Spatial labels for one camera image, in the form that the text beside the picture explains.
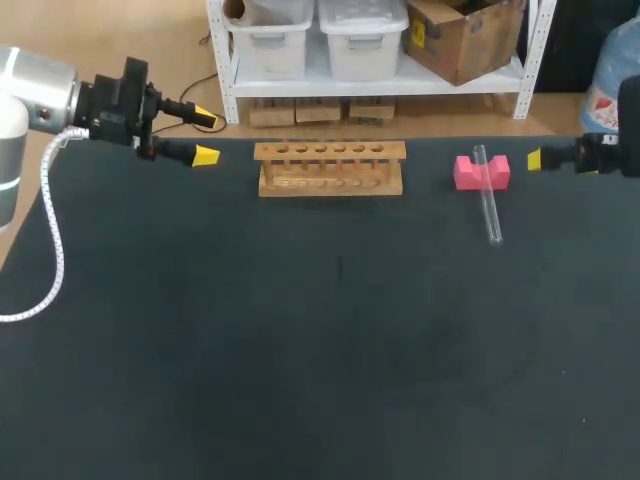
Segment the white metal shelf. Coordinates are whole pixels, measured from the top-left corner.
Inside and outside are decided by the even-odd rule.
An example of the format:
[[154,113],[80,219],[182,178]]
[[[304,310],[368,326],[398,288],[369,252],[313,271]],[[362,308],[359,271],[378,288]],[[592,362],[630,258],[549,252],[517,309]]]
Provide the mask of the white metal shelf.
[[307,73],[302,80],[255,81],[244,74],[242,59],[229,54],[228,32],[222,22],[223,0],[207,0],[211,38],[220,77],[220,88],[229,123],[238,123],[240,97],[329,97],[441,95],[519,92],[514,118],[526,118],[542,61],[557,0],[531,0],[529,54],[523,68],[517,57],[511,64],[481,78],[454,87],[413,59],[400,55],[398,74],[382,82],[342,82],[331,78],[326,37],[317,27],[307,40]]

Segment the wooden test tube rack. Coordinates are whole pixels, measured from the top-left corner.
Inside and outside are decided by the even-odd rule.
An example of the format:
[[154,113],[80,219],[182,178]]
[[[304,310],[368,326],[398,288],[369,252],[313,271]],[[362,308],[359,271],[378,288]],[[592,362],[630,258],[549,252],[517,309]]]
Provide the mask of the wooden test tube rack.
[[261,197],[402,195],[404,142],[256,143]]

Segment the white coiled cable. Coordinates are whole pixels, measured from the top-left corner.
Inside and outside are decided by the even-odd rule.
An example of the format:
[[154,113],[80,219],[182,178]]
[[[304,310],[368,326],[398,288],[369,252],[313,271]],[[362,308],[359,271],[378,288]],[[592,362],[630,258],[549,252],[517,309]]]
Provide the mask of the white coiled cable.
[[89,138],[89,130],[75,127],[67,128],[51,140],[42,155],[42,161],[40,163],[40,184],[42,189],[42,199],[44,200],[44,208],[47,212],[49,228],[51,229],[53,245],[56,251],[56,276],[53,280],[51,290],[39,304],[22,313],[16,313],[14,315],[0,315],[0,322],[19,322],[20,320],[26,320],[27,318],[37,315],[51,305],[51,302],[56,298],[60,288],[62,287],[62,280],[64,278],[64,250],[62,249],[62,238],[60,237],[60,230],[58,229],[58,220],[56,219],[53,202],[51,201],[51,190],[49,189],[49,165],[58,154],[58,150],[66,146],[67,141],[84,140],[87,138]]

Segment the white plastic storage bin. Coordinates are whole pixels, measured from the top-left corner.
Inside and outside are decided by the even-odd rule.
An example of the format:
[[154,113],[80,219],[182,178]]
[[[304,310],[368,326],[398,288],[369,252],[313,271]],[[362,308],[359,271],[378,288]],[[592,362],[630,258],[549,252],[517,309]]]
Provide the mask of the white plastic storage bin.
[[238,26],[224,15],[233,33],[244,74],[251,80],[296,80],[306,70],[307,30],[313,20],[313,0],[253,0],[253,3],[291,19],[291,24]]
[[373,82],[396,75],[400,37],[409,26],[402,0],[319,0],[335,80]]

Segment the shelf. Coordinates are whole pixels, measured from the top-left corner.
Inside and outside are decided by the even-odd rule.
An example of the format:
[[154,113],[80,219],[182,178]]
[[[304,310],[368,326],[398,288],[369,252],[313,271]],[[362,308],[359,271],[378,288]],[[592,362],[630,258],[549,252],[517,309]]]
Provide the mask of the shelf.
[[310,33],[307,40],[307,75],[302,80],[247,80],[242,59],[231,91],[236,97],[349,97],[387,95],[441,95],[518,92],[524,76],[520,59],[469,83],[454,87],[446,80],[400,53],[398,74],[381,82],[343,82],[331,78],[326,39]]

